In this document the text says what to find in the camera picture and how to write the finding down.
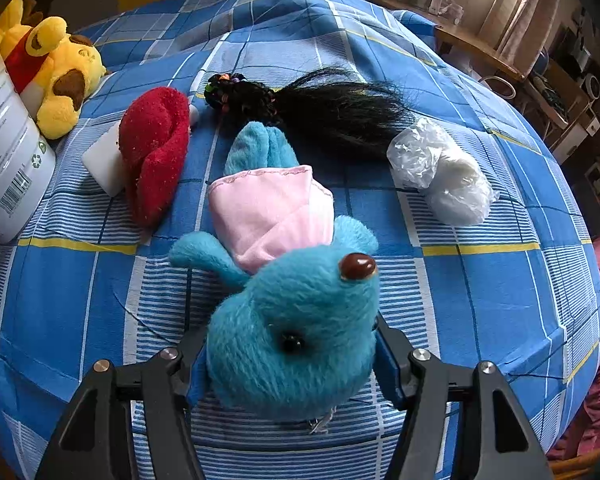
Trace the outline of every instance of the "white can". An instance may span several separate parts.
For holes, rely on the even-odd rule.
[[[56,154],[29,117],[0,57],[0,243],[27,223],[55,165]]]

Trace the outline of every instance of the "brown ear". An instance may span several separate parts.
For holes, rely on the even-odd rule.
[[[20,20],[20,23],[22,23],[23,25],[29,25],[29,27],[35,27],[42,20],[44,20],[44,17],[42,16],[42,12],[38,11],[38,12],[34,12],[33,14],[30,14],[26,18],[22,18]]]
[[[84,87],[86,83],[84,75],[77,68],[72,68],[64,75],[61,75],[53,85],[53,91],[56,95],[65,95],[74,102],[74,110],[78,111],[84,101]]]
[[[69,36],[69,41],[71,41],[72,43],[79,43],[81,45],[86,45],[86,46],[93,46],[93,43],[91,43],[91,40],[89,38],[87,38],[86,36],[83,36],[81,34],[72,34]]]
[[[33,12],[33,7],[36,6],[35,0],[22,0],[22,20],[20,23],[23,25],[29,25],[29,23],[25,23],[24,20],[28,20],[29,16]]]

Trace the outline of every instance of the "black hair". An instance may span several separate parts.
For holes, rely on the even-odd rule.
[[[277,91],[242,74],[216,74],[205,98],[235,128],[260,121],[278,126],[292,142],[306,139],[355,158],[386,159],[389,142],[408,114],[391,83],[356,80],[352,71],[338,67],[313,70]]]

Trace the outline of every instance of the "blue plaid bedsheet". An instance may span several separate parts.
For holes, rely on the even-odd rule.
[[[529,124],[489,89],[431,49],[432,25],[365,0],[163,0],[82,31],[114,71],[56,146],[42,203],[11,245],[0,246],[0,444],[31,480],[80,378],[99,358],[149,358],[208,319],[222,288],[206,272],[173,269],[179,236],[212,230],[208,184],[231,139],[202,99],[216,72],[279,88],[326,65],[360,80],[389,79],[414,113],[445,128],[500,192],[480,226],[439,224],[388,164],[349,165],[298,146],[349,214],[380,241],[381,310],[414,345],[506,373],[544,449],[565,430],[600,361],[600,275],[560,168]],[[138,230],[123,195],[110,198],[80,157],[155,86],[186,93],[201,111],[170,214]],[[133,430],[143,479],[153,477],[142,405]],[[448,405],[437,478],[450,473],[458,407]],[[209,394],[192,413],[192,439],[209,479],[381,479],[404,414],[375,377],[343,406],[328,433],[226,410]]]

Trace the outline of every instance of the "plastic bag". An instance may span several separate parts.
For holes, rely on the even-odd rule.
[[[431,120],[421,118],[389,145],[386,156],[405,187],[415,187],[442,223],[477,225],[499,198],[478,162]]]

